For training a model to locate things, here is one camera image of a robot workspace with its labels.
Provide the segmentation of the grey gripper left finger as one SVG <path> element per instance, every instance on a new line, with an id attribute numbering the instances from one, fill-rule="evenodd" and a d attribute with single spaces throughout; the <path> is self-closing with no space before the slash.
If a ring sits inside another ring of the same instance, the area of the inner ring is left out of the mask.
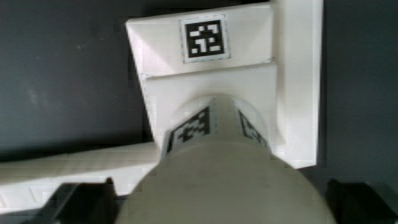
<path id="1" fill-rule="evenodd" d="M 34 224 L 114 224 L 118 200 L 114 181 L 64 183 L 34 217 Z"/>

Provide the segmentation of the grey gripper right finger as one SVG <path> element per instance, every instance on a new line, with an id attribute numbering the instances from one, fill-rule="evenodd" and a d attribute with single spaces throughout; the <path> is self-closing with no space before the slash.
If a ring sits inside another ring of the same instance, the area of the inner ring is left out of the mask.
<path id="1" fill-rule="evenodd" d="M 398 212 L 365 182 L 333 179 L 326 199 L 338 224 L 398 224 Z"/>

